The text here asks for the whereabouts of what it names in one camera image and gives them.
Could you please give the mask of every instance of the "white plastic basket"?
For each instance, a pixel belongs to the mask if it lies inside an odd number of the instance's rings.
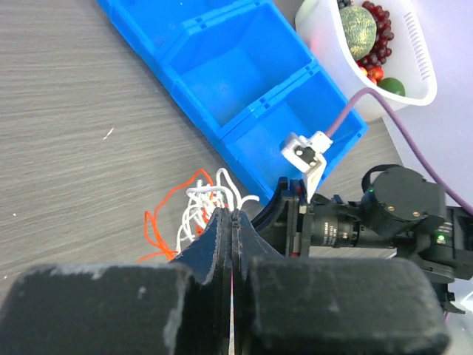
[[[354,0],[353,4],[361,5],[363,1]],[[437,95],[437,79],[412,2],[372,2],[391,13],[389,18],[395,37],[388,44],[392,55],[383,65],[384,77],[399,79],[406,89],[405,97],[380,89],[358,68],[345,40],[336,0],[305,0],[296,15],[297,33],[348,98],[368,86],[377,89],[394,110],[432,103]],[[381,105],[368,96],[355,108],[366,121],[385,114]]]

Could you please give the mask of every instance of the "white wall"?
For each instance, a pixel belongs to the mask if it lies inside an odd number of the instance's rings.
[[[438,94],[431,105],[409,106],[398,114],[439,175],[473,204],[473,2],[412,2],[434,64]],[[385,122],[404,165],[426,174],[390,119]]]

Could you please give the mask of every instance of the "cable connector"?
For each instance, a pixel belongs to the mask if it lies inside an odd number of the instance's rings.
[[[302,135],[291,133],[282,145],[282,155],[304,174],[308,203],[316,193],[327,166],[323,154],[332,143],[333,141],[323,132],[316,132],[308,139]]]

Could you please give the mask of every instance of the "white rope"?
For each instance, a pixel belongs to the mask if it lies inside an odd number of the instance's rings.
[[[222,175],[229,187],[222,185]],[[197,237],[192,231],[191,222],[205,229],[207,226],[205,221],[210,219],[216,207],[226,207],[232,212],[235,209],[241,209],[245,202],[250,200],[259,201],[259,197],[255,195],[242,198],[226,169],[217,170],[215,181],[216,186],[210,186],[209,184],[204,186],[202,180],[198,180],[196,187],[187,189],[186,195],[189,197],[189,202],[184,210],[176,236],[176,250],[178,253],[182,251],[182,242],[192,243]]]

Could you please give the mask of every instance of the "blue container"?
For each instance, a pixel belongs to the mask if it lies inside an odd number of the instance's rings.
[[[271,0],[98,0],[172,98],[263,204],[291,133],[324,131],[347,103]],[[352,111],[326,152],[322,181],[367,131]]]
[[[263,204],[273,196],[279,177],[302,178],[302,174],[280,152],[281,142],[291,133],[310,137],[325,131],[347,104],[319,66],[255,110],[226,135],[217,150],[228,165],[238,171],[247,189],[260,196]],[[367,125],[352,111],[333,136],[324,154],[327,168],[321,183],[367,131]]]

